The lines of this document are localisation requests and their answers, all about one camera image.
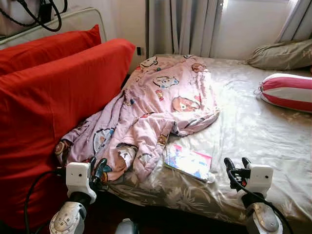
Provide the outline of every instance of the pillowcase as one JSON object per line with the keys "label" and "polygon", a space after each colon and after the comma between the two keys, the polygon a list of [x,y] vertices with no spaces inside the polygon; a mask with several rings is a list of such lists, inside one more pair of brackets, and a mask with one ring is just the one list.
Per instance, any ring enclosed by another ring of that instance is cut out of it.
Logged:
{"label": "pillowcase", "polygon": [[273,105],[312,113],[312,78],[276,73],[260,85],[261,98]]}
{"label": "pillowcase", "polygon": [[[60,138],[120,92],[135,46],[114,39],[77,54],[0,77],[0,220],[23,229],[26,194],[42,172],[54,170]],[[31,227],[66,200],[66,186],[45,176],[29,202]]]}
{"label": "pillowcase", "polygon": [[291,70],[312,65],[312,39],[282,42],[255,49],[247,63],[265,70]]}
{"label": "pillowcase", "polygon": [[101,44],[98,25],[0,50],[0,76],[73,55]]}

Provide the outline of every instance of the floor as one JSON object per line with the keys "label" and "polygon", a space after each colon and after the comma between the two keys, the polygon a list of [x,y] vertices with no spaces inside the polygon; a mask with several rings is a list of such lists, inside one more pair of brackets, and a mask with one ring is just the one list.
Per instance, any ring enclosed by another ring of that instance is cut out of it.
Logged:
{"label": "floor", "polygon": [[[140,234],[248,234],[244,226],[163,207],[140,207],[110,193],[100,193],[90,205],[84,234],[114,234],[119,222],[130,218]],[[1,234],[24,234],[0,225]],[[39,234],[48,234],[45,227]]]}

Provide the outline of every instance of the beige pillow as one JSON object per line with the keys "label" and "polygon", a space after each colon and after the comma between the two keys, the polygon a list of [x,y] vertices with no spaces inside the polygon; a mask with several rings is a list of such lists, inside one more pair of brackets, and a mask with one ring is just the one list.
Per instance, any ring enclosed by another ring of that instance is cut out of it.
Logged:
{"label": "beige pillow", "polygon": [[247,63],[265,70],[290,70],[312,65],[312,39],[256,48]]}

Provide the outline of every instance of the book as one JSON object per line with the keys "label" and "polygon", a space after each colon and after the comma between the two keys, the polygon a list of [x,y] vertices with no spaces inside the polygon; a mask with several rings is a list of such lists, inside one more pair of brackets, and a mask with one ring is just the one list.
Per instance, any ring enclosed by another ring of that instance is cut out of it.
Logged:
{"label": "book", "polygon": [[209,171],[212,157],[171,144],[167,147],[164,166],[180,171],[196,179],[212,183],[215,176]]}

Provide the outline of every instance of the headboard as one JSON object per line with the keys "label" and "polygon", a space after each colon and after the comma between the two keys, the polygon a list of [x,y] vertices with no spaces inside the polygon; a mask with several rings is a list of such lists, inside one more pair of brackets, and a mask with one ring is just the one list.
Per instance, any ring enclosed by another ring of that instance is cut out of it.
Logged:
{"label": "headboard", "polygon": [[[0,40],[0,50],[22,44],[31,40],[39,39],[46,36],[51,36],[53,34],[65,33],[75,30],[89,30],[95,24],[99,25],[100,35],[102,43],[106,41],[106,35],[104,31],[104,25],[99,11],[95,8],[86,8],[78,10],[75,12],[64,13],[62,17],[62,28],[58,32],[50,32],[40,25],[11,37]],[[58,25],[58,20],[46,24],[49,27],[56,28]]]}

